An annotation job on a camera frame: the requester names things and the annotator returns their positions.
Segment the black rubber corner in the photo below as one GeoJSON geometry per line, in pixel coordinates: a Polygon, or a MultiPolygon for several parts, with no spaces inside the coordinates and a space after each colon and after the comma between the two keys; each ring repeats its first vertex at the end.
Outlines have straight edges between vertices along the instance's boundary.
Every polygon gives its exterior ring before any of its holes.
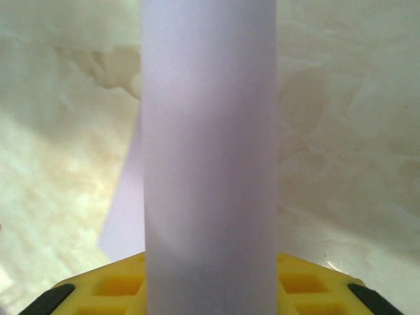
{"type": "Polygon", "coordinates": [[[67,283],[48,290],[25,308],[19,315],[51,315],[74,291],[75,286],[67,283]]]}
{"type": "Polygon", "coordinates": [[[374,315],[403,315],[378,292],[362,285],[351,283],[348,288],[374,315]]]}

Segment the white paper tube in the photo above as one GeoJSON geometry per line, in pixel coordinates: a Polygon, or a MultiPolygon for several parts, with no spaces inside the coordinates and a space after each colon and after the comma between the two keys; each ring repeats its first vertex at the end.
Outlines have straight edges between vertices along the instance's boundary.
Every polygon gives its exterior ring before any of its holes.
{"type": "Polygon", "coordinates": [[[149,315],[275,315],[276,0],[143,0],[149,315]]]}

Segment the white paper sheet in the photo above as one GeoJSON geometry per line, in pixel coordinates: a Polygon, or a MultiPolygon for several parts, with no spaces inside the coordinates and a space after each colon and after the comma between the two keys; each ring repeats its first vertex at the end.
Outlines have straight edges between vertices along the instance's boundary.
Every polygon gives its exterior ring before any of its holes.
{"type": "Polygon", "coordinates": [[[138,114],[131,147],[99,239],[99,247],[112,261],[145,250],[141,130],[138,114]]]}

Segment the yellow plastic grid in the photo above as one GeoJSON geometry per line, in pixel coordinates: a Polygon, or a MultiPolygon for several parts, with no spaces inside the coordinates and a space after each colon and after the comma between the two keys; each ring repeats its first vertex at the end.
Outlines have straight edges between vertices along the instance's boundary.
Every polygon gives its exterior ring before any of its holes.
{"type": "MultiPolygon", "coordinates": [[[[372,315],[347,285],[361,280],[280,253],[279,315],[372,315]]],[[[146,315],[144,253],[67,279],[75,290],[52,315],[146,315]]]]}

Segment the square hole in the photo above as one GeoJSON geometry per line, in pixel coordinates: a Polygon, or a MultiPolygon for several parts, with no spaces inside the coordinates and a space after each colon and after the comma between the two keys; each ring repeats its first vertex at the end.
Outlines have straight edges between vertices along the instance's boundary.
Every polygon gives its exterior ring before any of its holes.
{"type": "Polygon", "coordinates": [[[112,306],[82,306],[76,315],[124,315],[126,309],[112,306]]]}
{"type": "Polygon", "coordinates": [[[285,273],[280,274],[286,293],[323,293],[328,292],[327,287],[314,274],[310,273],[285,273]]]}
{"type": "Polygon", "coordinates": [[[297,304],[295,308],[299,315],[348,315],[338,303],[305,303],[297,304]]]}
{"type": "Polygon", "coordinates": [[[101,297],[121,297],[124,295],[136,295],[142,283],[143,278],[140,276],[110,276],[95,287],[93,295],[98,295],[101,297]]]}

